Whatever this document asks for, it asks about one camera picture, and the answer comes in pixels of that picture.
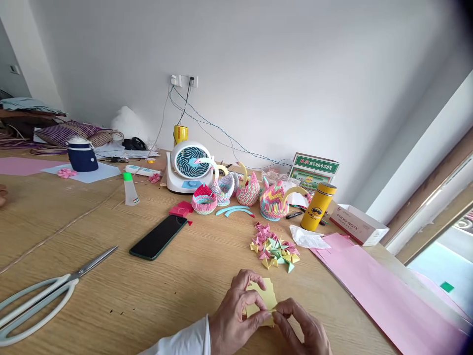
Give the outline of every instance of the hand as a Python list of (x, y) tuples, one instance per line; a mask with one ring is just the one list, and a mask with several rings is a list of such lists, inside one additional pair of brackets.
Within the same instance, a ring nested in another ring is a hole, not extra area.
[[(294, 354), (332, 355), (329, 338), (324, 326), (311, 316), (299, 303), (289, 298), (276, 305), (277, 312), (272, 314), (274, 322), (281, 329), (282, 336), (291, 346)], [(294, 316), (304, 334), (304, 343), (297, 338), (287, 318)]]
[(6, 194), (7, 194), (6, 186), (0, 185), (0, 207), (6, 204), (6, 198), (5, 198)]
[[(250, 281), (266, 290), (261, 276), (251, 270), (240, 270), (233, 278), (220, 307), (209, 317), (212, 355), (234, 354), (246, 344), (258, 327), (271, 317), (259, 293), (256, 290), (246, 291)], [(243, 309), (251, 304), (256, 304), (260, 311), (248, 319), (243, 319)]]

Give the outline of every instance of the yellow thermos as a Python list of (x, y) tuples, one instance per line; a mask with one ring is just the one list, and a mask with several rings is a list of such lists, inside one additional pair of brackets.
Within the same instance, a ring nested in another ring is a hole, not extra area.
[(174, 126), (174, 146), (187, 140), (187, 127)]
[(314, 232), (324, 216), (327, 207), (335, 195), (337, 188), (326, 182), (321, 182), (317, 186), (314, 197), (305, 211), (304, 217), (301, 221), (303, 229)]

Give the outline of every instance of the woven bag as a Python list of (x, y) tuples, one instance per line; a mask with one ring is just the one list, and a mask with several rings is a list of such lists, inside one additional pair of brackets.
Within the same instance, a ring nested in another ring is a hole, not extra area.
[(93, 146), (98, 147), (113, 141), (113, 134), (123, 137), (121, 132), (76, 121), (68, 121), (36, 131), (36, 135), (45, 142), (61, 147), (67, 147), (67, 141), (71, 136), (90, 139)]

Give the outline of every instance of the sticky note box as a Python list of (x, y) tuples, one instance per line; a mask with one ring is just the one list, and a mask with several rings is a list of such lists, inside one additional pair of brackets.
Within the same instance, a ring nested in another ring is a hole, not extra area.
[(299, 180), (300, 187), (313, 193), (320, 182), (332, 183), (339, 165), (334, 160), (296, 153), (289, 176)]
[(384, 224), (351, 205), (337, 205), (330, 219), (364, 247), (378, 244), (389, 231)]

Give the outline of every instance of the scissors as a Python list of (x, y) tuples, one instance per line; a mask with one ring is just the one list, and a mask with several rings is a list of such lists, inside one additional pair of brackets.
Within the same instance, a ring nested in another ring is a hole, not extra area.
[[(66, 305), (67, 301), (69, 301), (70, 297), (72, 296), (72, 293), (74, 292), (75, 285), (77, 285), (77, 283), (79, 282), (79, 278), (87, 274), (90, 270), (92, 270), (102, 261), (107, 259), (114, 251), (117, 250), (117, 248), (118, 246), (107, 250), (99, 257), (85, 264), (80, 270), (78, 270), (72, 275), (66, 274), (61, 277), (45, 280), (43, 282), (34, 284), (33, 286), (30, 286), (1, 302), (0, 311), (6, 306), (8, 306), (10, 303), (16, 301), (18, 298), (30, 293), (31, 291), (34, 291), (48, 284), (52, 284), (46, 290), (39, 293), (23, 305), (19, 306), (17, 309), (13, 310), (5, 317), (0, 319), (0, 348), (15, 344), (20, 340), (25, 339), (26, 337), (30, 336), (38, 329), (40, 329), (43, 325), (48, 323), (52, 319), (52, 317), (54, 317), (62, 309), (62, 307)], [(12, 330), (16, 329), (21, 324), (26, 322), (28, 319), (30, 319), (32, 316), (34, 316), (41, 309), (46, 307), (53, 300), (58, 298), (66, 291), (67, 294), (64, 296), (59, 305), (57, 305), (56, 308), (44, 319), (42, 319), (40, 322), (38, 322), (31, 328), (25, 330), (23, 333), (7, 338), (7, 335), (11, 333)]]

